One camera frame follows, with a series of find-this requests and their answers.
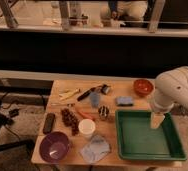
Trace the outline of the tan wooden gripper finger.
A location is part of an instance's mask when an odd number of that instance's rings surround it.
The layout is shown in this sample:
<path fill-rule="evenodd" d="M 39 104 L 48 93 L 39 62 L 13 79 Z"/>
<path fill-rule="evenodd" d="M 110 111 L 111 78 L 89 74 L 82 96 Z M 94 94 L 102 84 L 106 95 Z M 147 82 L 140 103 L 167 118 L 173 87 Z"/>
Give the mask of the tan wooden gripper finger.
<path fill-rule="evenodd" d="M 163 122 L 165 116 L 161 113 L 151 113 L 151 122 L 150 126 L 152 129 L 157 129 Z"/>

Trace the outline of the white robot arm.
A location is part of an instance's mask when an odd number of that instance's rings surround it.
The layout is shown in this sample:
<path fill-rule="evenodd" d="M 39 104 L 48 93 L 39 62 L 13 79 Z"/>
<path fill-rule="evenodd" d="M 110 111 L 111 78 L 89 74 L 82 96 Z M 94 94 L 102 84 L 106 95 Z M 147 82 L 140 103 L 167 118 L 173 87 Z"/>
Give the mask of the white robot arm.
<path fill-rule="evenodd" d="M 159 74 L 155 79 L 155 91 L 149 101 L 151 107 L 150 126 L 157 129 L 178 103 L 188 109 L 188 66 Z"/>

